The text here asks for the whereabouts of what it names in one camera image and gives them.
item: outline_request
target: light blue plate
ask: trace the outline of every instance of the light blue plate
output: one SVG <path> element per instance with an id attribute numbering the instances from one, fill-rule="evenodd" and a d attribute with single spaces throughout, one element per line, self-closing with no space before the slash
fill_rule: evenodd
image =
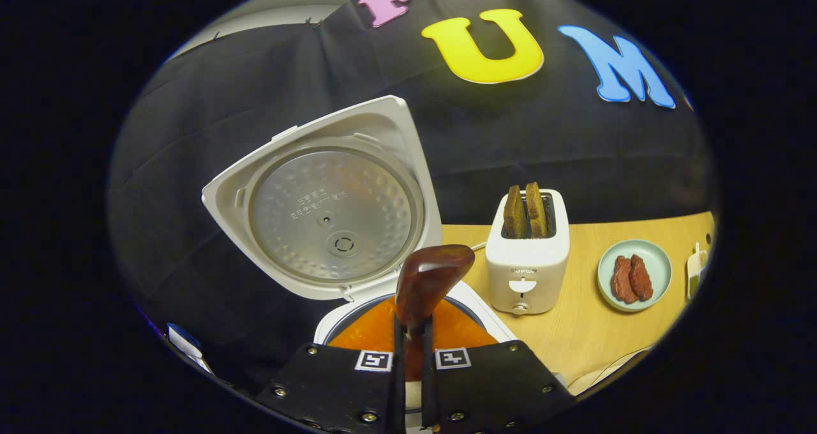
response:
<path id="1" fill-rule="evenodd" d="M 636 300 L 635 303 L 627 305 L 627 303 L 616 299 L 613 292 L 610 292 L 610 280 L 613 278 L 616 257 L 621 255 L 630 258 L 633 254 L 644 259 L 644 266 L 647 269 L 647 274 L 650 275 L 650 281 L 653 283 L 653 297 L 646 301 Z M 615 243 L 601 256 L 599 262 L 601 297 L 604 297 L 613 308 L 621 311 L 641 311 L 653 306 L 656 301 L 661 300 L 666 289 L 669 288 L 671 279 L 672 264 L 669 262 L 669 257 L 666 256 L 662 248 L 644 239 L 628 239 Z"/>

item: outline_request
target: letter m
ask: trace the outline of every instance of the letter m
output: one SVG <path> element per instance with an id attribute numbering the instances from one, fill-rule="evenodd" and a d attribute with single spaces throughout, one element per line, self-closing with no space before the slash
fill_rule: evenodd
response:
<path id="1" fill-rule="evenodd" d="M 666 88 L 659 76 L 657 76 L 656 71 L 653 70 L 638 47 L 630 41 L 621 38 L 621 36 L 613 36 L 616 45 L 618 45 L 619 53 L 587 29 L 563 25 L 559 27 L 559 32 L 577 41 L 583 48 L 584 53 L 587 53 L 587 57 L 593 67 L 596 68 L 596 73 L 599 74 L 601 80 L 598 87 L 601 99 L 610 102 L 627 102 L 630 100 L 630 91 L 622 87 L 621 83 L 618 82 L 613 73 L 613 70 L 615 70 L 642 102 L 645 100 L 644 84 L 646 82 L 646 94 L 650 96 L 650 99 L 656 105 L 669 109 L 675 108 L 674 100 L 666 92 Z"/>

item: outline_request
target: wooden table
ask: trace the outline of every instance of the wooden table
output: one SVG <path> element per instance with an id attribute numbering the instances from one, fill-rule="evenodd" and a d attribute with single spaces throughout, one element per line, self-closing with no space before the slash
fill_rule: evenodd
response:
<path id="1" fill-rule="evenodd" d="M 443 225 L 443 243 L 485 242 L 490 225 Z M 551 372 L 564 374 L 568 384 L 603 370 L 619 357 L 655 343 L 687 303 L 686 259 L 695 242 L 709 249 L 706 235 L 715 236 L 711 213 L 681 218 L 570 225 L 570 255 L 557 305 L 540 315 L 517 317 L 494 310 L 517 338 L 534 350 Z M 669 256 L 672 280 L 668 291 L 650 308 L 637 313 L 613 309 L 598 288 L 599 260 L 610 246 L 624 239 L 646 239 Z M 484 250 L 476 253 L 465 277 L 488 304 L 488 273 Z"/>

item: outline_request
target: white appliance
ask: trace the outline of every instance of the white appliance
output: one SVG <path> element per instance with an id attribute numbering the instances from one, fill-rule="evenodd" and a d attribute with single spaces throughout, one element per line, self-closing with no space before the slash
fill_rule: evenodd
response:
<path id="1" fill-rule="evenodd" d="M 320 321 L 315 343 L 327 343 L 335 325 L 368 301 L 394 294 L 409 254 L 442 243 L 408 109 L 385 96 L 293 126 L 202 190 L 224 233 L 274 282 L 301 297 L 349 301 Z M 498 341 L 516 340 L 466 283 L 447 297 Z M 417 413 L 407 417 L 407 428 L 418 423 Z"/>
<path id="2" fill-rule="evenodd" d="M 520 190 L 527 204 L 525 190 Z M 567 258 L 570 252 L 570 232 L 564 201 L 556 190 L 540 189 L 545 205 L 548 233 L 546 238 L 508 239 L 503 210 L 507 195 L 499 202 L 493 218 L 485 260 L 488 265 L 490 301 L 499 311 L 517 315 L 549 311 L 557 303 Z"/>

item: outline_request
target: pink letter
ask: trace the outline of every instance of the pink letter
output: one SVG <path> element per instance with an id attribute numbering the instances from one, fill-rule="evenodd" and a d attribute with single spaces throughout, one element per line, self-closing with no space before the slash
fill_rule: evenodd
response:
<path id="1" fill-rule="evenodd" d="M 408 6 L 395 6 L 395 1 L 409 0 L 360 0 L 358 4 L 365 4 L 371 15 L 374 16 L 373 27 L 380 27 L 397 16 L 404 15 L 409 10 Z"/>

